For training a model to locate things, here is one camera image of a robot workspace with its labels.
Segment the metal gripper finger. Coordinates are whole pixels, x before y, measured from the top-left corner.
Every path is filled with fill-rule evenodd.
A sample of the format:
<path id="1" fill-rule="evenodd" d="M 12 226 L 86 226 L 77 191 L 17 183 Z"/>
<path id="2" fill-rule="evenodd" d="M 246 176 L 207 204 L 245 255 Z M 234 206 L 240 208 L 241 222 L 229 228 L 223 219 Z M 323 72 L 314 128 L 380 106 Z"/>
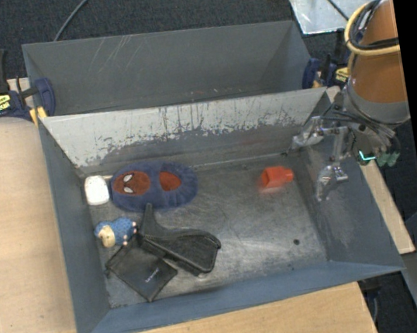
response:
<path id="1" fill-rule="evenodd" d="M 326 200 L 332 190 L 349 180 L 348 174 L 339 163 L 325 166 L 317 175 L 315 183 L 315 198 L 317 201 Z"/>
<path id="2" fill-rule="evenodd" d="M 291 148 L 294 150 L 319 144 L 324 137 L 332 135 L 333 133 L 334 127 L 326 126 L 323 117 L 311 117 L 306 124 L 303 125 L 300 133 L 293 137 Z"/>

